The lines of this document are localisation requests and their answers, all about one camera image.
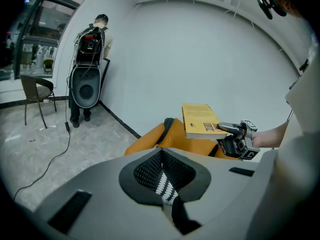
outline yellow book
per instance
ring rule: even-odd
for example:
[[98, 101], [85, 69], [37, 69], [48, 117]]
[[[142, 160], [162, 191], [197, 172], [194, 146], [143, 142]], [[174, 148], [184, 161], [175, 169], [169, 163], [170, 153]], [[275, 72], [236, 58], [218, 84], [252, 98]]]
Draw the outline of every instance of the yellow book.
[[218, 117], [208, 104], [182, 103], [186, 137], [190, 139], [224, 139], [227, 132], [217, 128]]

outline wicker chair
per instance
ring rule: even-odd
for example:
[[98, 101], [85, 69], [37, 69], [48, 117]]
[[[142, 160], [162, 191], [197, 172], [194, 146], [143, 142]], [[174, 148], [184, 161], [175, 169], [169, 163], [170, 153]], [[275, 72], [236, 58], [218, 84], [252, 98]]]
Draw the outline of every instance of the wicker chair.
[[25, 108], [24, 108], [24, 125], [27, 125], [27, 105], [30, 102], [38, 102], [40, 114], [42, 117], [43, 124], [47, 129], [47, 125], [44, 116], [41, 111], [40, 101], [53, 95], [54, 109], [57, 112], [55, 94], [54, 94], [54, 84], [48, 80], [41, 77], [36, 77], [32, 75], [20, 75], [21, 83], [25, 93]]

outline floor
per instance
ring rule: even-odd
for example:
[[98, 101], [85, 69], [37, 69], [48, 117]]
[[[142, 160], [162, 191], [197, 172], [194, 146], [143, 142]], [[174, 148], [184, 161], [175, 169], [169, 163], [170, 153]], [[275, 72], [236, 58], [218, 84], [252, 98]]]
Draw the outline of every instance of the floor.
[[[27, 126], [24, 105], [0, 110], [0, 173], [12, 197], [19, 188], [42, 175], [49, 161], [67, 148], [65, 102], [56, 102], [57, 112], [53, 102], [41, 103], [41, 108], [48, 129], [37, 103], [27, 106]], [[126, 148], [137, 140], [100, 105], [91, 112], [89, 122], [81, 115], [79, 128], [69, 124], [68, 151], [54, 160], [41, 180], [18, 193], [18, 203], [34, 211], [56, 188], [94, 164], [123, 156]]]

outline black baseboard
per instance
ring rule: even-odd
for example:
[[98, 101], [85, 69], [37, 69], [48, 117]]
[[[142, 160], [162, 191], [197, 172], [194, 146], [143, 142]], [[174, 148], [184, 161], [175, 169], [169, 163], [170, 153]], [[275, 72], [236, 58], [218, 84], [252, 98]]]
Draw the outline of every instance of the black baseboard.
[[120, 125], [122, 125], [128, 132], [130, 132], [137, 139], [140, 139], [141, 136], [136, 133], [132, 128], [130, 128], [126, 123], [124, 123], [119, 117], [117, 117], [109, 108], [106, 107], [105, 104], [101, 100], [99, 100], [100, 105], [115, 119], [118, 121]]
[[[53, 101], [55, 99], [55, 101], [65, 101], [68, 100], [69, 96], [58, 96], [58, 97], [48, 97], [46, 98], [46, 100], [51, 100]], [[36, 101], [30, 101], [28, 104], [32, 104], [32, 103], [37, 103]], [[0, 110], [1, 109], [6, 109], [6, 108], [11, 108], [11, 107], [16, 107], [16, 106], [21, 106], [21, 105], [25, 105], [26, 104], [26, 100], [25, 99], [21, 99], [21, 100], [16, 100], [16, 101], [10, 101], [10, 102], [6, 102], [6, 103], [2, 103], [0, 104]]]

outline white ceiling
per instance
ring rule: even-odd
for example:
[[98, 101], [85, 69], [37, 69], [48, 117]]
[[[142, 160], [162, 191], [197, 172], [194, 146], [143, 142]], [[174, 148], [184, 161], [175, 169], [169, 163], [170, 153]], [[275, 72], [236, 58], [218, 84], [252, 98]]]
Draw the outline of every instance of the white ceiling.
[[[135, 0], [137, 4], [151, 1], [168, 0]], [[286, 52], [293, 64], [298, 68], [301, 66], [308, 54], [311, 43], [311, 29], [303, 19], [297, 19], [290, 15], [278, 16], [274, 11], [273, 19], [269, 20], [258, 6], [257, 0], [191, 0], [196, 3], [207, 3], [224, 8], [231, 16], [241, 15], [259, 26], [270, 35]]]

